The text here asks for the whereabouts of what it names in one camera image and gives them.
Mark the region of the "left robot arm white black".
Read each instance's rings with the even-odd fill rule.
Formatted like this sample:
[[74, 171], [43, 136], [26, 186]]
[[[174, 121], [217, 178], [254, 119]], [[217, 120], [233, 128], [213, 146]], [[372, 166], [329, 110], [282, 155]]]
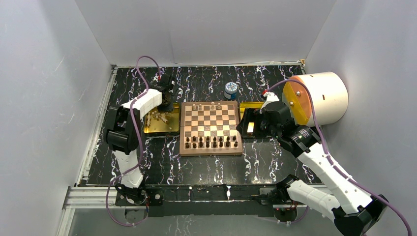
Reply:
[[158, 77], [157, 84], [146, 88], [137, 97], [120, 105], [108, 108], [107, 121], [103, 134], [104, 141], [115, 155], [121, 174], [121, 185], [130, 188], [128, 199], [136, 205], [145, 202], [147, 192], [140, 187], [143, 174], [139, 164], [143, 154], [141, 139], [141, 121], [153, 109], [159, 113], [171, 112], [174, 109], [173, 91], [175, 78], [170, 75]]

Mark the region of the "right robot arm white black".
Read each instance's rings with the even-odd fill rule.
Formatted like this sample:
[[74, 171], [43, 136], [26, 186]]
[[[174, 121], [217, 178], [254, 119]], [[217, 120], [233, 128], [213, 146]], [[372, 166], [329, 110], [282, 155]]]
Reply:
[[274, 204], [301, 202], [332, 220], [345, 236], [362, 236], [375, 225], [387, 205], [383, 195], [373, 196], [355, 186], [353, 178], [329, 154], [314, 127], [300, 125], [290, 109], [268, 92], [261, 108], [246, 108], [237, 131], [244, 137], [275, 138], [280, 146], [307, 165], [328, 191], [314, 188], [297, 176], [288, 175], [273, 190], [261, 193], [256, 200]]

